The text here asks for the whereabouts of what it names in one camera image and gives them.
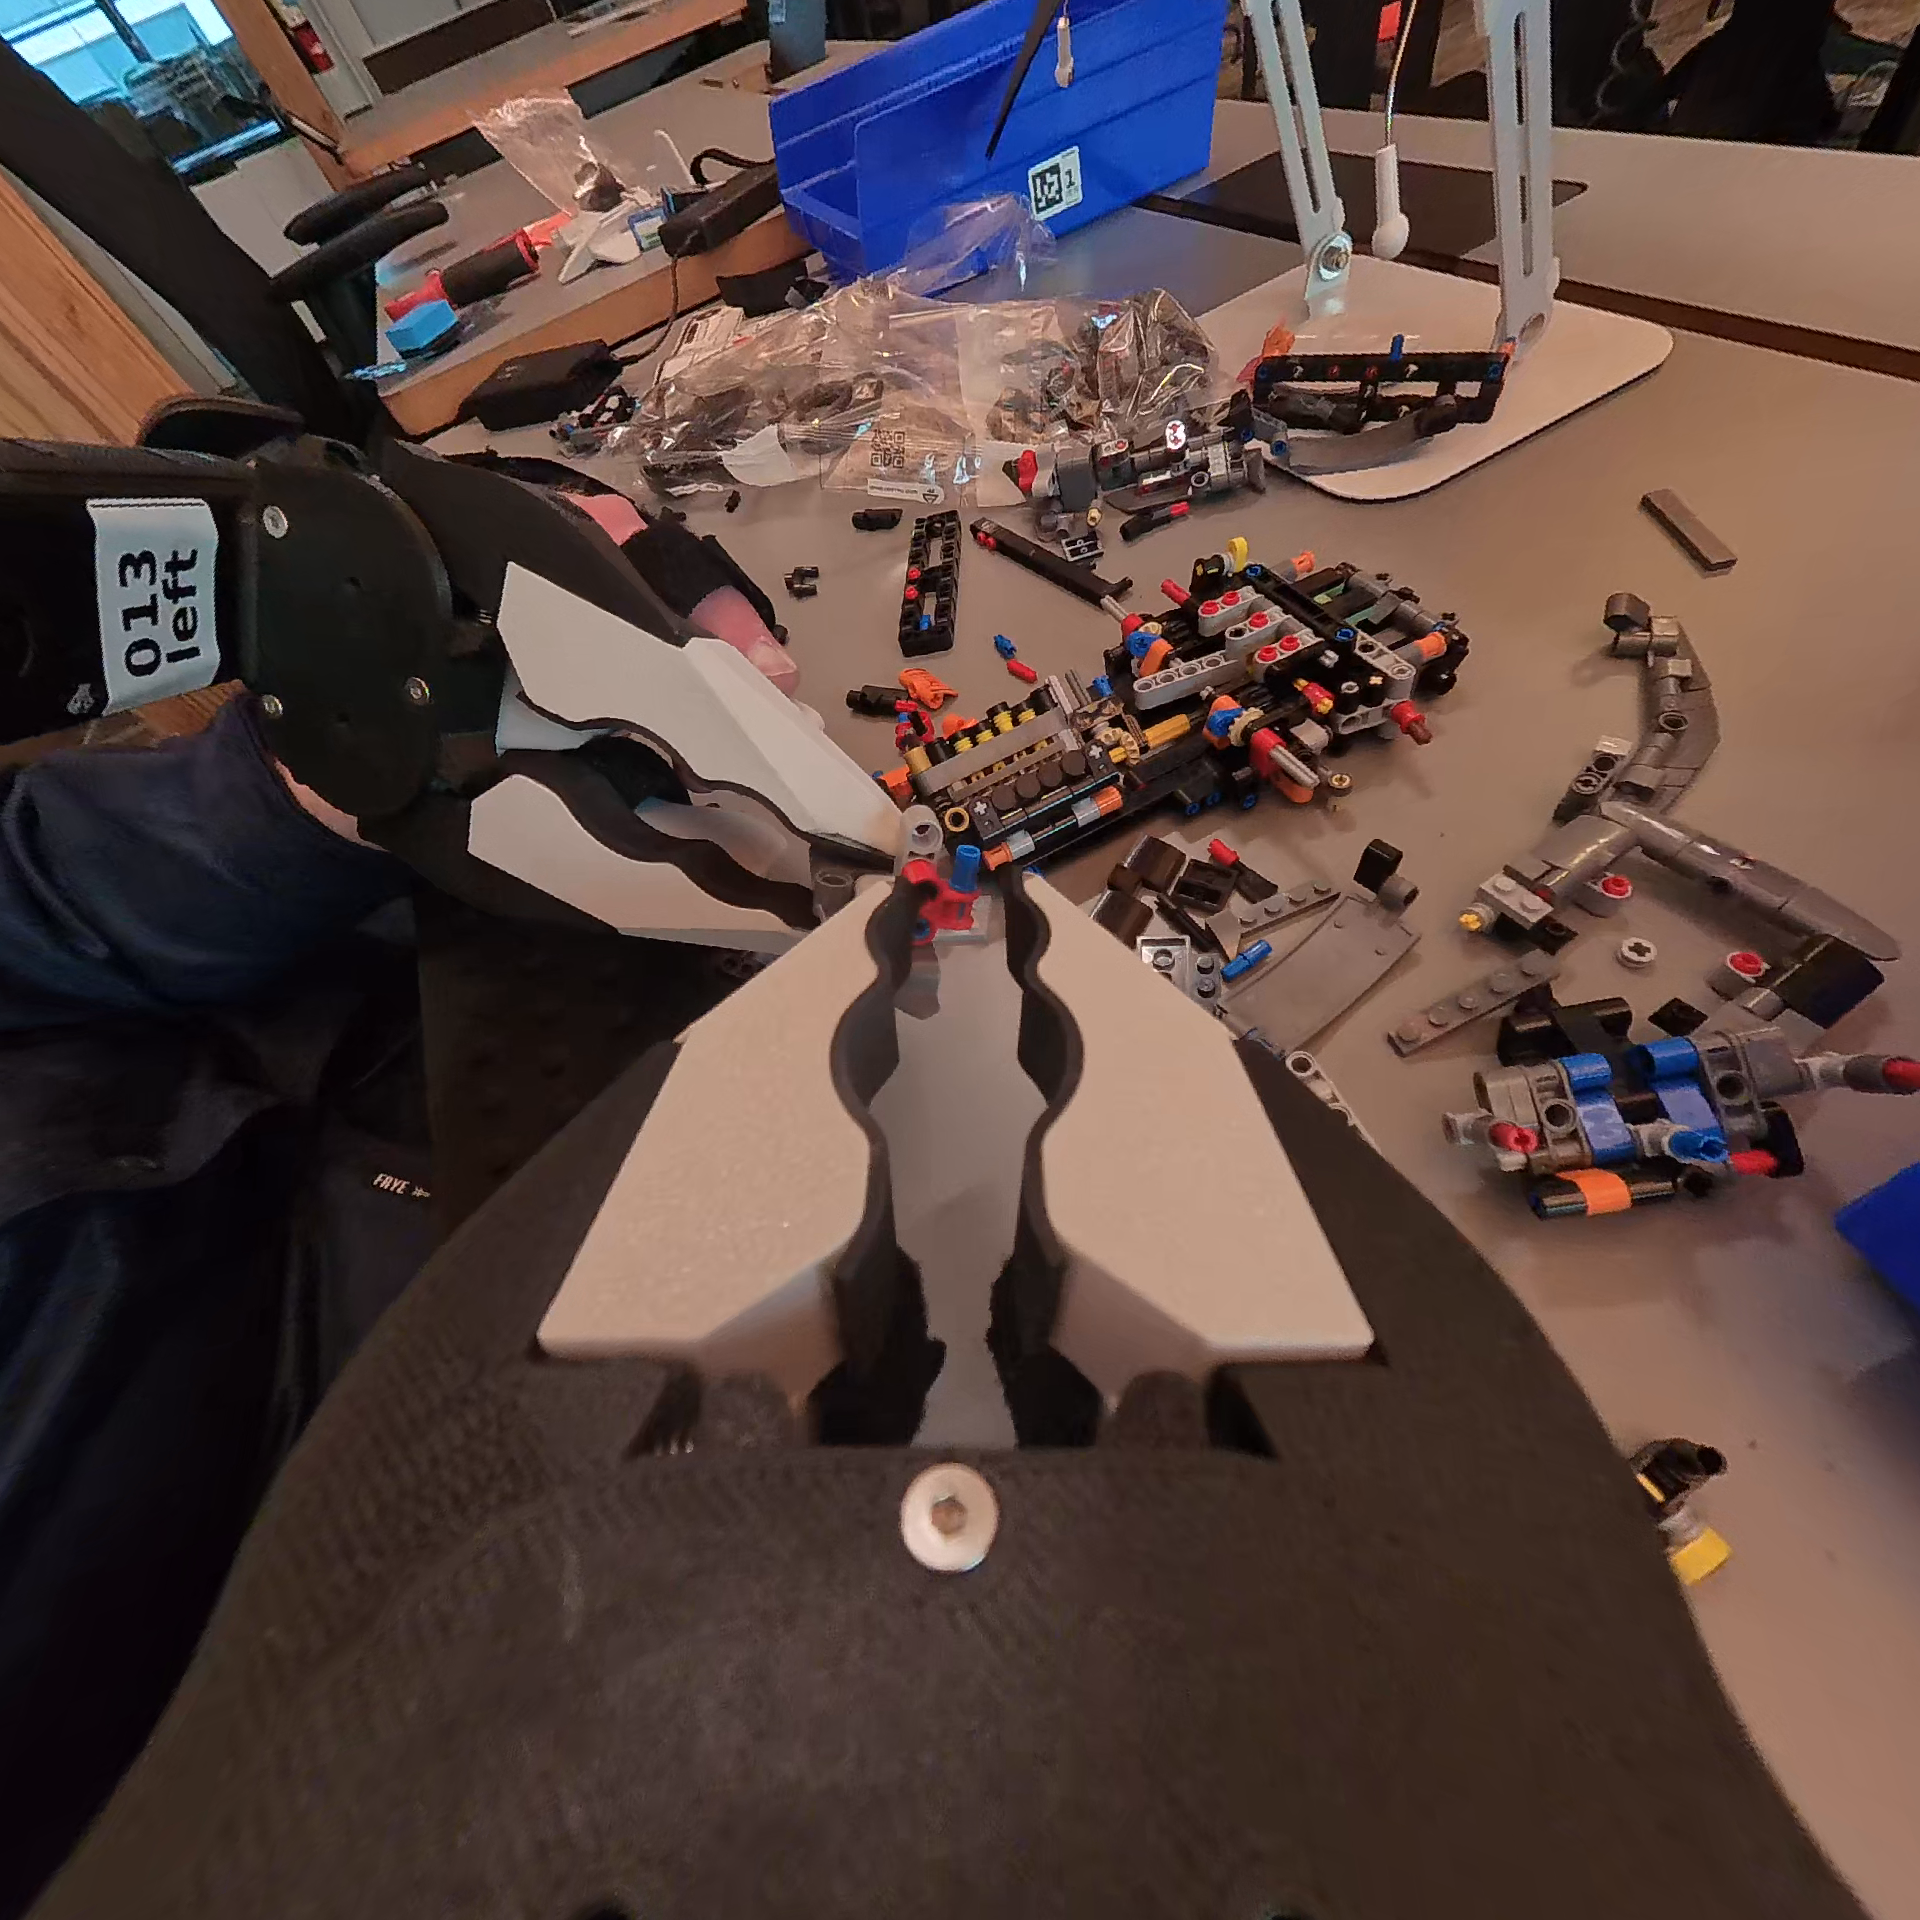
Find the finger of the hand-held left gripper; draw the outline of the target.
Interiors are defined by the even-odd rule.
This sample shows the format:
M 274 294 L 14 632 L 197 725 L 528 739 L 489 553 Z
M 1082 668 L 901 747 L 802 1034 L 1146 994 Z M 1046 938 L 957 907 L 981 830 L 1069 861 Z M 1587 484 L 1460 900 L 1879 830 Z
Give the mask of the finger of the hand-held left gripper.
M 897 855 L 897 802 L 824 722 L 730 641 L 668 641 L 509 564 L 494 615 L 522 702 L 576 732 L 627 732 L 684 785 L 742 794 L 806 842 Z
M 815 930 L 810 891 L 748 871 L 706 838 L 661 833 L 619 802 L 599 825 L 513 775 L 467 808 L 467 851 L 622 934 L 781 952 Z

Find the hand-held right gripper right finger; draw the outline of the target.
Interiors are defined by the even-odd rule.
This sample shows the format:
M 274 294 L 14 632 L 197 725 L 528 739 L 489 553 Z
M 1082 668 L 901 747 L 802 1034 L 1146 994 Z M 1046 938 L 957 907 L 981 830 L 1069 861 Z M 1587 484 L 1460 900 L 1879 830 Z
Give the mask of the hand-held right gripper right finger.
M 1376 1331 L 1274 1122 L 1300 1086 L 1047 880 L 1013 876 L 1002 909 L 1042 1097 L 992 1293 L 1017 1443 L 1094 1443 L 1140 1380 L 1209 1402 L 1225 1372 L 1369 1357 Z

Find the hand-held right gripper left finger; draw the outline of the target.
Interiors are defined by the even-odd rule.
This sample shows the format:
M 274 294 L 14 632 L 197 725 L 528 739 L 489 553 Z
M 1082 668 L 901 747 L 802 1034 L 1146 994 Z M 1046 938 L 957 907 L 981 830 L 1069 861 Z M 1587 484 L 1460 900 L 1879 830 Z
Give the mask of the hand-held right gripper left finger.
M 545 1357 L 758 1378 L 834 1446 L 916 1435 L 945 1347 L 871 1107 L 934 889 L 860 889 L 681 1033 L 542 1314 Z

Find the red lego connector blue pin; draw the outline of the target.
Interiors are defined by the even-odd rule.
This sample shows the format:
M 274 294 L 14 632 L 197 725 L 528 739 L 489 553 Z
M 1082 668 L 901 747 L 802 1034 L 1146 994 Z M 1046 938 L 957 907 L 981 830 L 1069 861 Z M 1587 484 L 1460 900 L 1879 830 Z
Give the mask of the red lego connector blue pin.
M 981 933 L 981 848 L 973 842 L 952 848 L 947 865 L 934 855 L 914 855 L 903 865 L 901 878 L 916 888 L 916 947 Z

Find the grey lego engine block assembly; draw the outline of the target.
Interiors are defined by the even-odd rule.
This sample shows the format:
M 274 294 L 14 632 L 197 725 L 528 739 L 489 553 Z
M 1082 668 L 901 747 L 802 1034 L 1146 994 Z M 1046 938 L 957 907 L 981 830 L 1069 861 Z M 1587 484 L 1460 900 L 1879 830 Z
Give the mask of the grey lego engine block assembly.
M 897 745 L 875 782 L 898 808 L 928 807 L 947 848 L 971 845 L 989 867 L 1069 855 L 1160 807 L 1195 816 L 1228 782 L 1196 706 L 1140 713 L 1129 687 L 1073 673 L 973 720 L 903 710 Z

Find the long black lego beam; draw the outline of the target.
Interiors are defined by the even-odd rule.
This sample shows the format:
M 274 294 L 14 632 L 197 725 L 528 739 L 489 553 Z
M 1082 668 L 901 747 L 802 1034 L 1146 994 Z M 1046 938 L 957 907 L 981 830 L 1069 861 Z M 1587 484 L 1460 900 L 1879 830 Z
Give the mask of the long black lego beam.
M 1122 610 L 1125 595 L 1133 588 L 1131 579 L 1118 579 L 1113 582 L 1091 567 L 1073 562 L 1054 553 L 1050 547 L 1044 547 L 1024 533 L 1013 533 L 987 515 L 969 521 L 969 536 L 983 551 L 1010 559 L 1035 579 L 1042 579 L 1046 585 L 1053 585 L 1087 606 L 1109 608 L 1109 612 L 1115 608 Z

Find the grey lego gearbox assembly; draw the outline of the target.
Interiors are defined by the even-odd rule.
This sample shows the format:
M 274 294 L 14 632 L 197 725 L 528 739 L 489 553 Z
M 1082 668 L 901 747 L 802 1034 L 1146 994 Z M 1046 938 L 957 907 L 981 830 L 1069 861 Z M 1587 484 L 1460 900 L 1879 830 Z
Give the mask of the grey lego gearbox assembly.
M 1064 437 L 1050 450 L 1019 446 L 1002 477 L 1030 504 L 1044 537 L 1070 545 L 1109 521 L 1146 515 L 1167 524 L 1177 510 L 1264 493 L 1264 446 L 1234 427 L 1172 417 L 1140 437 Z

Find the small black yellow lego piece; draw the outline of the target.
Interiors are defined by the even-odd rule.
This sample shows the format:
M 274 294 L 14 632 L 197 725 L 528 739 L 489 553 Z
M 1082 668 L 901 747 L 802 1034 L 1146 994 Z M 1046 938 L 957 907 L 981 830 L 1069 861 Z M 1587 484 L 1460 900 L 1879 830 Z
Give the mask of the small black yellow lego piece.
M 1728 1471 L 1725 1454 L 1706 1440 L 1669 1437 L 1639 1446 L 1629 1466 L 1674 1576 L 1693 1587 L 1725 1568 L 1731 1544 L 1693 1511 L 1693 1497 Z

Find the person's left hand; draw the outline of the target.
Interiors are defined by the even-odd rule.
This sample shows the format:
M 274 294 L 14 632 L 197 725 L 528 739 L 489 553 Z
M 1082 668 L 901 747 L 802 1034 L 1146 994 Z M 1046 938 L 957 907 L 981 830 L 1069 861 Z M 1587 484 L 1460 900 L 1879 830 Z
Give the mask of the person's left hand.
M 692 632 L 730 644 L 779 693 L 795 698 L 800 671 L 779 636 L 772 600 L 716 537 L 692 533 L 681 515 L 649 515 L 622 493 L 578 493 L 574 506 L 611 537 Z

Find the black power adapter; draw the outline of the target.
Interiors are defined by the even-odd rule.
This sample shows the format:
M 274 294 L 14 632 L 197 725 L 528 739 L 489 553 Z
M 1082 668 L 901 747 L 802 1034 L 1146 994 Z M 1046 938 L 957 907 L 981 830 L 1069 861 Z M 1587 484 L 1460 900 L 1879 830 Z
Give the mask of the black power adapter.
M 714 252 L 779 205 L 781 188 L 772 160 L 737 166 L 661 218 L 660 250 L 675 261 Z
M 596 402 L 622 372 L 622 354 L 606 340 L 519 352 L 467 392 L 453 420 L 494 434 L 553 423 Z

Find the red and black tool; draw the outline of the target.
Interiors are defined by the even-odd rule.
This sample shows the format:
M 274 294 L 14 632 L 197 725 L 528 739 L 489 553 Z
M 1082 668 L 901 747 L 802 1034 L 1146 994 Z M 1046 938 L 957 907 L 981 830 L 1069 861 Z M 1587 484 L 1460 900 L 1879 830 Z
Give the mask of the red and black tool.
M 415 286 L 384 303 L 390 322 L 434 301 L 467 309 L 540 276 L 540 248 L 528 227 L 515 227 L 489 245 L 445 267 L 428 268 Z

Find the black office chair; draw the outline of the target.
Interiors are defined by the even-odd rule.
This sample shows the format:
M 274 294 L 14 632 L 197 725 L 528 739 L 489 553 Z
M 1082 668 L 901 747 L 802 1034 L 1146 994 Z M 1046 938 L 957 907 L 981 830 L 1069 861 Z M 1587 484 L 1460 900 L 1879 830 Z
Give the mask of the black office chair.
M 171 306 L 258 402 L 326 437 L 410 442 L 372 381 L 375 261 L 445 218 L 421 200 L 334 235 L 278 276 L 258 267 L 163 160 L 143 160 L 3 50 L 3 160 L 30 188 Z

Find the black card sheet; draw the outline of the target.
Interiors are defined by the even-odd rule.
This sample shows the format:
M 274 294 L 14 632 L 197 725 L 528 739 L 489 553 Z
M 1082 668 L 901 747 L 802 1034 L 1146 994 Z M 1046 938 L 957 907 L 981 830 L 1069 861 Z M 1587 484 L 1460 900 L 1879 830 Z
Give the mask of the black card sheet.
M 985 146 L 987 158 L 997 156 L 997 149 L 1002 140 L 1002 130 L 1004 130 L 1004 127 L 1011 118 L 1011 111 L 1019 102 L 1020 86 L 1027 80 L 1033 62 L 1036 61 L 1036 57 L 1044 47 L 1044 41 L 1053 31 L 1053 24 L 1054 24 L 1056 16 L 1064 12 L 1064 7 L 1065 7 L 1064 3 L 1033 3 L 1027 30 L 1024 31 L 1024 38 L 1020 38 L 1020 52 L 1013 59 L 1013 62 L 1011 62 L 1011 67 L 1004 77 L 1002 95 L 1000 95 L 997 118 L 994 118 L 994 130 L 989 132 L 989 140 L 987 140 L 987 146 Z

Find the white book stand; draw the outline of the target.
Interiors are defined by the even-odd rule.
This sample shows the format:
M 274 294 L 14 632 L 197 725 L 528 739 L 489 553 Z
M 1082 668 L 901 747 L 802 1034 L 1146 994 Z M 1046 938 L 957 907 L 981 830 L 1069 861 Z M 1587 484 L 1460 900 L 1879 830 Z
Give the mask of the white book stand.
M 1201 316 L 1261 467 L 1386 504 L 1431 493 L 1657 371 L 1664 327 L 1557 301 L 1552 14 L 1480 3 L 1496 278 L 1413 263 L 1400 152 L 1373 156 L 1367 245 L 1335 188 L 1300 5 L 1243 5 L 1274 115 L 1300 261 Z

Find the large black lego frame assembly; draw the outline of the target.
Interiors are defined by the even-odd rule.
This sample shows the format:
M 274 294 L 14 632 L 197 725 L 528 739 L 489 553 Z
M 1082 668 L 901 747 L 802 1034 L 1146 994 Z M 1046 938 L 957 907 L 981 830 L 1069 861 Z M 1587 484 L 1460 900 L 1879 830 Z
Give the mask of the large black lego frame assembly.
M 1369 352 L 1271 352 L 1246 364 L 1254 417 L 1356 437 L 1403 427 L 1413 441 L 1483 424 L 1498 411 L 1516 346 L 1411 350 L 1395 336 Z

